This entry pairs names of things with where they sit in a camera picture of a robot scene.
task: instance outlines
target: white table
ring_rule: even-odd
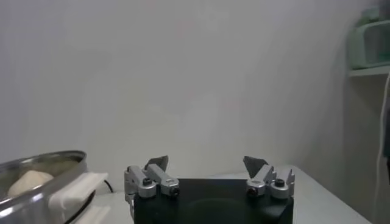
[[[279,169],[283,168],[293,169],[296,175],[294,224],[370,224],[359,213],[297,167],[279,167]],[[247,179],[248,175],[247,173],[238,173],[214,178]],[[133,223],[129,212],[129,205],[124,201],[123,192],[97,196],[93,205],[100,208],[103,207],[107,211],[105,212],[103,209],[97,212],[96,215],[91,215],[105,215],[101,222],[102,224]]]

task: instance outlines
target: shelf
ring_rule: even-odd
[[[367,68],[359,70],[350,70],[349,77],[368,76],[368,75],[386,75],[390,72],[390,66],[376,68]]]

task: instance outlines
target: metal pot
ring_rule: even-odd
[[[47,153],[0,164],[0,224],[64,224],[84,203],[61,214],[50,209],[50,196],[87,171],[81,151]],[[50,173],[54,178],[21,195],[7,196],[9,187],[28,170]]]

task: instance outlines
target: black platform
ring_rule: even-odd
[[[249,198],[246,180],[179,181],[178,198],[135,196],[135,224],[293,224],[293,198]]]

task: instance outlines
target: green container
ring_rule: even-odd
[[[390,21],[355,28],[348,38],[348,59],[352,69],[390,65]]]

